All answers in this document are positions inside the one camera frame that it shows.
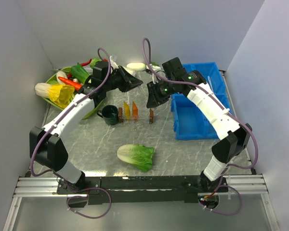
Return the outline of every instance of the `blue tray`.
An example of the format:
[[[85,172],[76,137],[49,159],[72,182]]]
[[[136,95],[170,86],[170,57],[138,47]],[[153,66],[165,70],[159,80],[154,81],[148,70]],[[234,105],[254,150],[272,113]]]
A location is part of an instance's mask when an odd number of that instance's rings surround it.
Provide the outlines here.
[[[216,63],[184,64],[183,67],[187,72],[199,71],[207,82],[208,76],[210,76],[216,97],[226,108],[230,108],[225,92],[226,85]],[[213,126],[188,98],[182,94],[173,94],[171,98],[171,111],[174,120],[173,131],[176,132],[177,140],[218,139]]]

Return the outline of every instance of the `mug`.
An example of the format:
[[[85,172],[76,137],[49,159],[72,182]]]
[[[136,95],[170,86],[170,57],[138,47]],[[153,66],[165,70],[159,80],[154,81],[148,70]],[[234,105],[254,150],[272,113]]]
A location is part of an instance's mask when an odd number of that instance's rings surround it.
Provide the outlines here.
[[[116,125],[119,122],[118,108],[114,105],[106,105],[96,113],[99,117],[103,118],[108,125]]]

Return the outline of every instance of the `red chili pepper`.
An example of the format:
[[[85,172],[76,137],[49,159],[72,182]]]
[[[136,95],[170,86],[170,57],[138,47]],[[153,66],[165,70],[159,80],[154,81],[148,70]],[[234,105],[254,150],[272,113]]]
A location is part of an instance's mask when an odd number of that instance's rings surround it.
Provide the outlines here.
[[[75,88],[75,90],[79,90],[82,85],[79,84],[79,83],[75,83],[74,81],[72,80],[69,80],[69,79],[66,79],[66,78],[63,78],[63,77],[58,77],[62,82],[64,82],[65,84],[67,85],[70,85],[70,86],[73,86]]]
[[[85,62],[85,63],[82,63],[82,64],[80,64],[80,65],[82,65],[82,66],[89,65],[89,64],[91,63],[91,61],[92,61],[92,59],[90,59],[89,61],[87,61],[87,62]]]

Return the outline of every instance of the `green bowl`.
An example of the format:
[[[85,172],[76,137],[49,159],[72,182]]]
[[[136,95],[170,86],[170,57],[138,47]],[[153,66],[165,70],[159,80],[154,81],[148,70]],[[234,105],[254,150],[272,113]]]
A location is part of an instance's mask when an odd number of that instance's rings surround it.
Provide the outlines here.
[[[64,70],[64,71],[70,71],[70,70],[71,70],[71,67],[68,66],[68,67],[62,68],[62,70]],[[55,73],[53,76],[51,76],[51,77],[46,81],[46,83],[55,84],[55,82],[53,82],[53,81],[56,81],[56,83],[58,83],[58,82],[57,82],[56,73]],[[74,99],[74,97],[75,97],[75,93],[73,93],[73,94],[71,95],[71,98],[69,99],[69,103],[72,102],[72,100]],[[51,105],[55,106],[56,108],[58,108],[58,109],[60,109],[60,110],[63,110],[62,107],[56,105],[54,102],[50,101],[49,99],[44,98],[44,97],[42,97],[42,98],[43,98],[44,100],[46,100],[48,103],[50,103]],[[102,100],[102,101],[97,105],[97,107],[95,107],[92,111],[90,111],[88,114],[86,114],[86,115],[84,116],[84,118],[82,118],[82,119],[87,119],[87,118],[89,118],[94,112],[96,112],[96,110],[100,107],[100,105],[102,104],[103,101],[104,101],[104,100]]]

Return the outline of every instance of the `mug handle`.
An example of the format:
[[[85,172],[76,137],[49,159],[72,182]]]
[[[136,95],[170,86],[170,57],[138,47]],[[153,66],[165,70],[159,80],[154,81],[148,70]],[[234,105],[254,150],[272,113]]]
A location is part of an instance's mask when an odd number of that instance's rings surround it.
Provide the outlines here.
[[[100,118],[103,118],[103,116],[102,116],[101,114],[99,114],[99,113],[102,113],[101,110],[98,110],[98,111],[96,112],[96,114],[97,114]]]

